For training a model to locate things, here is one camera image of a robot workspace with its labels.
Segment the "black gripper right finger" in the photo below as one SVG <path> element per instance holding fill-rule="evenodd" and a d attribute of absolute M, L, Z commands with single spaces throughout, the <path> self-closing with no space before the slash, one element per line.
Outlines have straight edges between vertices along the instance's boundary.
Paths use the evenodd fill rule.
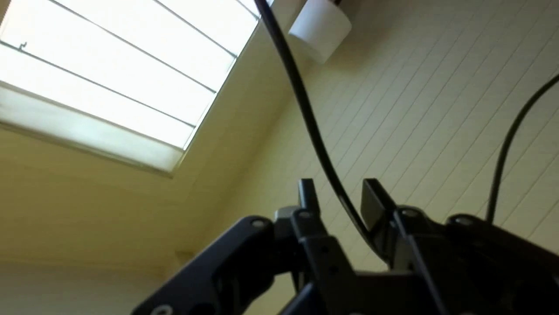
<path fill-rule="evenodd" d="M 382 260 L 391 260 L 394 257 L 394 209 L 396 202 L 382 183 L 377 178 L 365 178 L 361 187 L 361 216 L 366 227 L 366 239 Z"/>

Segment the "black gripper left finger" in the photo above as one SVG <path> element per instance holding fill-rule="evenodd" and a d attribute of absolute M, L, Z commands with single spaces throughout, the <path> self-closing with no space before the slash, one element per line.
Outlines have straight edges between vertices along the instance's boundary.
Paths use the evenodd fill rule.
<path fill-rule="evenodd" d="M 319 204 L 314 188 L 314 181 L 311 178 L 300 178 L 298 185 L 298 209 L 295 213 L 298 222 L 311 222 L 319 216 Z"/>

